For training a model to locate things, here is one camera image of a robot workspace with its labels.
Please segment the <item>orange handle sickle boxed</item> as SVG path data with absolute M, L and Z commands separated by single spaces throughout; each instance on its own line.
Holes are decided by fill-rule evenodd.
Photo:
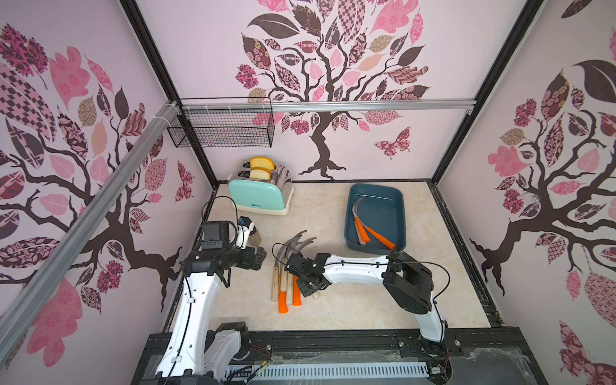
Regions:
M 379 234 L 375 230 L 370 227 L 365 226 L 365 224 L 359 218 L 359 207 L 364 202 L 364 199 L 359 199 L 352 208 L 353 218 L 355 222 L 355 230 L 359 238 L 360 245 L 367 245 L 372 239 L 370 235 L 372 235 L 376 240 L 378 240 L 382 245 L 384 245 L 387 249 L 393 250 L 396 247 L 396 244 L 391 242 L 385 236 Z

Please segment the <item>teal plastic storage box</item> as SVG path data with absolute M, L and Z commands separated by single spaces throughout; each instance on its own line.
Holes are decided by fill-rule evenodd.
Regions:
M 372 235 L 367 245 L 359 244 L 352 208 L 362 198 L 364 202 L 359 207 L 361 221 L 395 243 L 395 249 L 403 250 L 407 246 L 404 195 L 399 189 L 378 184 L 353 184 L 350 187 L 344 229 L 346 246 L 354 251 L 376 255 L 385 255 L 390 251 Z

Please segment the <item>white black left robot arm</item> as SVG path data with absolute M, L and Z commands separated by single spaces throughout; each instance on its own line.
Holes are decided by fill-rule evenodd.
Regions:
M 221 287 L 230 287 L 231 269 L 260 270 L 266 258 L 261 247 L 235 246 L 194 251 L 184 266 L 184 283 L 176 323 L 155 378 L 221 380 L 233 359 L 249 354 L 248 328 L 244 322 L 221 324 L 208 337 L 211 309 Z

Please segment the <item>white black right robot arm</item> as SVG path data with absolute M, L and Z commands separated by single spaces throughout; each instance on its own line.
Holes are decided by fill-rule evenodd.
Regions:
M 330 253 L 306 258 L 295 253 L 288 258 L 284 270 L 298 279 L 298 287 L 305 297 L 334 284 L 381 286 L 402 310 L 414 314 L 424 341 L 444 341 L 445 322 L 436 307 L 432 272 L 402 250 L 373 258 L 348 258 Z

